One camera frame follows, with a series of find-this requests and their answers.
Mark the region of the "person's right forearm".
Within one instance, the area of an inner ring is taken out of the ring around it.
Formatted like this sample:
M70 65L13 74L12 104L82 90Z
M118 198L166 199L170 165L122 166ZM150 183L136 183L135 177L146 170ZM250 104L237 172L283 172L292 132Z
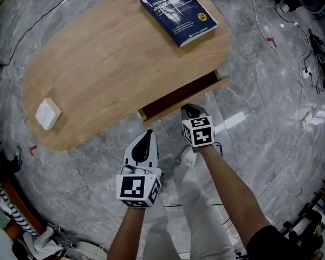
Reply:
M256 197L213 146L199 149L209 169L219 197L245 247L260 229L270 223Z

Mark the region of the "striped black white garment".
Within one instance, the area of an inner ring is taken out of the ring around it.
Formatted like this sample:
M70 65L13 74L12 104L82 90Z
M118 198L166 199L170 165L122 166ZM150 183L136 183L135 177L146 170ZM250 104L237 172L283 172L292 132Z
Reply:
M11 203L7 193L0 187L0 208L7 213L16 224L32 236L38 237L40 234L32 227L28 219L22 215L20 210Z

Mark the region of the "orange sofa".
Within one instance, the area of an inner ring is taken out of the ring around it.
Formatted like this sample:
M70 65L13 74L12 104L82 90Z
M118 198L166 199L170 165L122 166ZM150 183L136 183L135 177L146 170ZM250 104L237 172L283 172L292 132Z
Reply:
M46 222L30 203L18 181L15 178L8 179L0 184L0 188L1 195L5 194L7 196L8 201L23 218L23 221L30 226L32 231L38 236L42 234L46 229ZM4 232L12 241L15 241L23 237L24 230L22 226L12 218L8 226L4 229Z

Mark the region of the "person's light grey trousers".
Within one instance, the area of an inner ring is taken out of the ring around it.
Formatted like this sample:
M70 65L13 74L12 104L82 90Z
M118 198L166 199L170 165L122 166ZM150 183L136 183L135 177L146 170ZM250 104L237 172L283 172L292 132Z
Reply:
M219 214L201 190L193 168L179 164L174 184L191 232L190 260L236 260L235 250L225 233ZM165 209L145 237L142 260L181 260L167 230Z

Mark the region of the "pile of white clothes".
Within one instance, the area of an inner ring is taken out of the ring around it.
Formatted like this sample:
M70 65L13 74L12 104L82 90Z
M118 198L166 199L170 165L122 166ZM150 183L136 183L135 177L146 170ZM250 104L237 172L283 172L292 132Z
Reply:
M45 231L36 235L33 231L23 233L23 241L33 260L107 260L102 245L80 240L65 232L58 225L47 224Z

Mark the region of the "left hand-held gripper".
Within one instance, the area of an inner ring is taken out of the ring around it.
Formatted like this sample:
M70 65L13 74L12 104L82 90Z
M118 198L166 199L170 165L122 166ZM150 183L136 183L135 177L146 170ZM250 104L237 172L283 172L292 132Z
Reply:
M137 136L124 151L125 165L116 176L116 198L128 207L153 206L162 186L162 171L156 168L158 159L157 137L149 129Z

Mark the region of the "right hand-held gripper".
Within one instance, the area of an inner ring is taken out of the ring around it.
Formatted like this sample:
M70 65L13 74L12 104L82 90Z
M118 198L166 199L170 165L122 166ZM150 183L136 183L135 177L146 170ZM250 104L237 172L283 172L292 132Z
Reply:
M188 103L181 107L183 134L194 151L215 143L212 116L198 105Z

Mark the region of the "small white box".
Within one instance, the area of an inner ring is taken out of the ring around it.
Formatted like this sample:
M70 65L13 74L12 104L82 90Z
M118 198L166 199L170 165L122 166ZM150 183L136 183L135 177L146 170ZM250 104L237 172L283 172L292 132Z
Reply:
M35 118L45 131L51 130L57 122L62 111L54 100L45 98L39 105Z

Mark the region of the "wooden coffee table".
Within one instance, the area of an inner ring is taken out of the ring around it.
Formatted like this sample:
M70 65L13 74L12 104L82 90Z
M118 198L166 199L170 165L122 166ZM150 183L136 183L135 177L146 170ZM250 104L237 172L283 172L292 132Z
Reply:
M210 0L198 1L218 26L181 48L139 0L103 1L55 34L24 79L24 112L39 143L70 150L217 70L231 49L229 28ZM48 131L35 118L45 98L62 111Z

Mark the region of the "person's left forearm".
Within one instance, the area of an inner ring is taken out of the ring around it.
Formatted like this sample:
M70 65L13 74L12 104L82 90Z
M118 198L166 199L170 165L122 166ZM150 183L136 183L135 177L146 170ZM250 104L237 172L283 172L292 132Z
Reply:
M129 207L108 250L107 260L136 260L145 208Z

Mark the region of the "black tripod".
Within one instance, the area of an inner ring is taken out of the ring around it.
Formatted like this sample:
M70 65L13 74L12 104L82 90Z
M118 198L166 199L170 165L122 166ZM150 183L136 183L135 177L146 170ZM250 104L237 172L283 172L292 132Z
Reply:
M309 224L301 234L294 230L294 226L289 221L283 224L288 240L299 247L308 260L321 260L323 257L323 252L321 251L323 245L322 233L324 230L322 217L325 217L325 201L321 209L322 212L320 213L314 210L308 203L305 204L298 216L300 219L305 218L309 220Z

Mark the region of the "dark blue book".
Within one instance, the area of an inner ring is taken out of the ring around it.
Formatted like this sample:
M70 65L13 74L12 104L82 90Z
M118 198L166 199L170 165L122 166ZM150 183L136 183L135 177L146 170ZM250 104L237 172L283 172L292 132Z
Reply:
M179 48L218 26L197 0L140 0L140 3Z

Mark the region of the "person's white shoe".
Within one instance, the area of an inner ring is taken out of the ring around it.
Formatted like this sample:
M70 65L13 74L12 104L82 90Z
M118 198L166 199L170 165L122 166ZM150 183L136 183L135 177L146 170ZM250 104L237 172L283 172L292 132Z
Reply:
M186 146L181 154L180 164L188 168L193 168L196 164L198 154L191 146Z

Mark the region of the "person's dark shirt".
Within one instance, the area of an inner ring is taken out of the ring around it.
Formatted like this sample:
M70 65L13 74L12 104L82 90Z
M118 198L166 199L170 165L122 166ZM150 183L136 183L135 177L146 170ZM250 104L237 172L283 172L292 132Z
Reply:
M246 251L249 260L314 260L322 243L314 237L289 233L284 237L274 226L266 226L249 240Z

